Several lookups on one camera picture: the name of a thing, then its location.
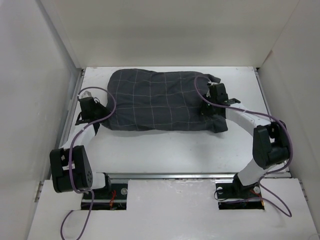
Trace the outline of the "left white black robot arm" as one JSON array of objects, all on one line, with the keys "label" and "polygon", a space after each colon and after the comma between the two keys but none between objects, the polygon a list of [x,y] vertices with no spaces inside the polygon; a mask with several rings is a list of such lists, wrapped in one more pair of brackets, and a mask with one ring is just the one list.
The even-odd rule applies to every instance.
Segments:
[{"label": "left white black robot arm", "polygon": [[61,148],[49,154],[53,188],[57,193],[91,189],[104,199],[112,193],[110,178],[106,173],[92,171],[86,147],[98,133],[99,120],[111,112],[91,96],[80,99],[79,103],[81,111],[74,131]]}]

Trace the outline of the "dark grey checked pillowcase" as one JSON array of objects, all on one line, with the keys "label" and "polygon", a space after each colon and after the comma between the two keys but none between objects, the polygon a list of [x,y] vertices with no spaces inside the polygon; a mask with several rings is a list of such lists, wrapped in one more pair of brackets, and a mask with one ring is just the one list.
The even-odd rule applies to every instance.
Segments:
[{"label": "dark grey checked pillowcase", "polygon": [[102,124],[113,131],[226,132],[222,116],[200,113],[209,81],[221,80],[196,71],[117,70],[107,85],[106,108],[114,113]]}]

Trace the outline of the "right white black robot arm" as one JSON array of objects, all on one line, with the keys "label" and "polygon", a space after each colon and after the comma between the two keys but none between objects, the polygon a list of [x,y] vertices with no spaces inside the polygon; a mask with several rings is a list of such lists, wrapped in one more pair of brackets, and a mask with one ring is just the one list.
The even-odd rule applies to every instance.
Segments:
[{"label": "right white black robot arm", "polygon": [[250,189],[272,172],[272,168],[293,158],[293,145],[286,125],[266,113],[248,110],[238,99],[229,98],[223,83],[207,83],[201,95],[200,113],[221,116],[252,136],[252,160],[233,177],[230,191],[234,198],[245,196]]}]

